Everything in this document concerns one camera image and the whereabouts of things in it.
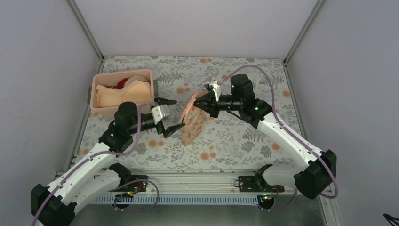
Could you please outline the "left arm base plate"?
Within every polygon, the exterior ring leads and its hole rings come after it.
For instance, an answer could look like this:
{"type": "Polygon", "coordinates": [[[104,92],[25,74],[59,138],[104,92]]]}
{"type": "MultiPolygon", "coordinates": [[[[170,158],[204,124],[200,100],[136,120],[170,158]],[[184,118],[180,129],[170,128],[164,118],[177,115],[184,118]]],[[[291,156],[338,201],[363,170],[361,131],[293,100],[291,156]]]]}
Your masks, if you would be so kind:
{"type": "Polygon", "coordinates": [[[120,182],[120,186],[123,186],[122,188],[119,189],[119,191],[126,192],[127,195],[133,196],[134,194],[138,192],[145,192],[146,191],[146,186],[147,182],[145,181],[139,181],[135,182],[129,185],[126,185],[130,181],[135,181],[139,179],[147,179],[147,175],[130,175],[125,178],[123,178],[120,182]]]}

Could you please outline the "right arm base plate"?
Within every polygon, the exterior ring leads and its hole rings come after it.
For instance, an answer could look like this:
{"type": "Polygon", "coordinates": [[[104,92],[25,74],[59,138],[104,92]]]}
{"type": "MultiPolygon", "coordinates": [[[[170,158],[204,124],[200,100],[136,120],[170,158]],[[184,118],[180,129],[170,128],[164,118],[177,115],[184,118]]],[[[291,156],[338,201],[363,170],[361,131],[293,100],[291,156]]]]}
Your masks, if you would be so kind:
{"type": "Polygon", "coordinates": [[[265,182],[263,179],[259,179],[255,176],[239,176],[233,182],[233,186],[239,188],[242,193],[276,193],[284,192],[284,186],[272,186],[265,182]]]}

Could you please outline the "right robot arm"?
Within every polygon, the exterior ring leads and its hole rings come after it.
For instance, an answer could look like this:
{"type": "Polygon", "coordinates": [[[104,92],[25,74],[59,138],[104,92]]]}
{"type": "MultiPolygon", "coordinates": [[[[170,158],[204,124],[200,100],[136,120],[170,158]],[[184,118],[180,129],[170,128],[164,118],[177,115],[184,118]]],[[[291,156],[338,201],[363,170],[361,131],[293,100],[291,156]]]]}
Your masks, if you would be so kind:
{"type": "Polygon", "coordinates": [[[256,188],[266,192],[272,186],[288,186],[309,199],[322,195],[335,179],[335,153],[313,146],[283,123],[271,105],[256,98],[253,83],[247,75],[234,75],[230,83],[228,95],[220,93],[216,81],[206,84],[208,93],[196,98],[194,106],[213,118],[217,118],[221,111],[237,111],[241,120],[275,141],[297,165],[297,169],[284,169],[266,164],[255,173],[256,188]]]}

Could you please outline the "floral mesh laundry bag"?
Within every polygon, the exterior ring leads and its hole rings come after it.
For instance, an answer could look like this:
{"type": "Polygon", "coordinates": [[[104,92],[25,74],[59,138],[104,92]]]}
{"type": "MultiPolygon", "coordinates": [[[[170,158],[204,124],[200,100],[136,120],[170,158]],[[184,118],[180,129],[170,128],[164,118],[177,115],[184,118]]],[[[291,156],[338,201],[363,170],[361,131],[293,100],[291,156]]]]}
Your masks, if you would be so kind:
{"type": "Polygon", "coordinates": [[[206,115],[203,110],[194,106],[194,101],[197,97],[206,93],[207,91],[204,89],[194,92],[180,116],[180,122],[185,124],[182,128],[182,144],[184,146],[188,146],[192,143],[202,132],[206,115]]]}

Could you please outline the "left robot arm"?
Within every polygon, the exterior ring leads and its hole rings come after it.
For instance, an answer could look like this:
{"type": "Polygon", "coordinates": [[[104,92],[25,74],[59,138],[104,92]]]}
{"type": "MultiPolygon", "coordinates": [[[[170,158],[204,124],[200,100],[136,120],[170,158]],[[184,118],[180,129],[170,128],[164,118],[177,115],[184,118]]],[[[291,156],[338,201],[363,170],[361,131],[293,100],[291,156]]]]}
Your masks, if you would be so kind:
{"type": "Polygon", "coordinates": [[[138,145],[142,131],[156,129],[168,138],[184,126],[165,128],[162,121],[170,116],[169,106],[177,101],[156,97],[137,106],[133,102],[119,105],[114,120],[98,142],[78,163],[47,186],[37,184],[31,190],[33,226],[68,226],[75,216],[102,194],[130,187],[131,172],[114,161],[128,156],[138,145]]]}

